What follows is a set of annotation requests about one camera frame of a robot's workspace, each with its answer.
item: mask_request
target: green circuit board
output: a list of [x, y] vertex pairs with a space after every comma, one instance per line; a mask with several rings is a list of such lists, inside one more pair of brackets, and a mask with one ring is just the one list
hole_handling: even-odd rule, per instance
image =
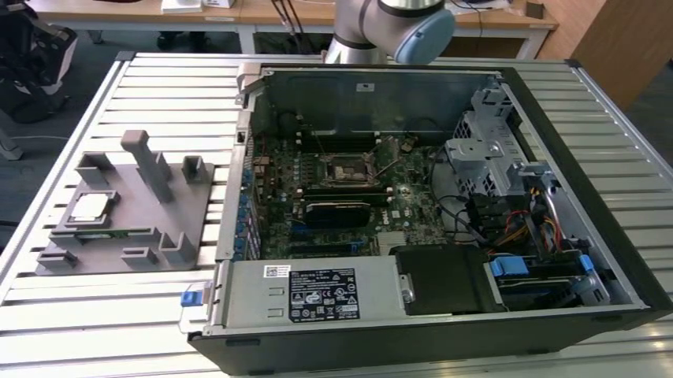
[[[388, 137], [369, 156], [302, 153], [288, 140], [269, 141], [255, 148], [255, 161], [265, 163], [255, 169], [263, 259], [301, 258], [290, 253], [290, 246], [336, 244], [352, 244], [358, 256], [380, 255], [377, 235], [381, 232], [404, 232], [409, 245], [448, 242], [428, 185], [429, 154], [437, 147], [418, 146], [402, 152], [402, 144], [404, 138]], [[360, 175], [365, 165], [370, 165], [368, 174]], [[389, 203], [372, 207], [365, 227], [308, 229], [298, 189], [340, 185], [385, 187]]]

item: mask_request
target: motherboard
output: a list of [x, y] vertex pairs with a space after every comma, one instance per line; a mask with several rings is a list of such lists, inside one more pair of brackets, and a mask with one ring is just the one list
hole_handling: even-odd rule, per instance
[[412, 135], [258, 138], [262, 258], [388, 255], [446, 243], [429, 190], [436, 150]]

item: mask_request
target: sticker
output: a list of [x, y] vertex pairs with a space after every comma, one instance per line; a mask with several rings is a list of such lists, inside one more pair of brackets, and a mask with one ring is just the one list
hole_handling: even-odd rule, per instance
[[265, 278], [290, 277], [293, 265], [265, 265]]
[[290, 273], [290, 315], [296, 323], [360, 319], [356, 269]]
[[356, 84], [357, 92], [374, 92], [374, 83], [358, 83]]
[[206, 21], [225, 21], [225, 22], [234, 22], [235, 18], [231, 17], [206, 17]]

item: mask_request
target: black plastic cover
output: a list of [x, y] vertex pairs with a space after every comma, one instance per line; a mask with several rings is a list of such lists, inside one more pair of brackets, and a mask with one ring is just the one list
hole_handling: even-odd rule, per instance
[[484, 268], [488, 256], [477, 247], [398, 246], [390, 254], [398, 259], [400, 274], [409, 275], [412, 281], [416, 299], [405, 306], [408, 315], [504, 311]]

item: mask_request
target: desk leg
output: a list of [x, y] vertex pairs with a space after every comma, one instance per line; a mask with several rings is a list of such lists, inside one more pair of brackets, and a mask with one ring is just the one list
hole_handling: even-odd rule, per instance
[[93, 39], [95, 45], [101, 45], [106, 41], [103, 40], [103, 30], [87, 30], [89, 38]]
[[255, 26], [239, 25], [237, 27], [241, 41], [241, 53], [255, 54]]
[[531, 29], [531, 35], [528, 36], [527, 41], [524, 41], [517, 59], [536, 59], [548, 34], [548, 29]]

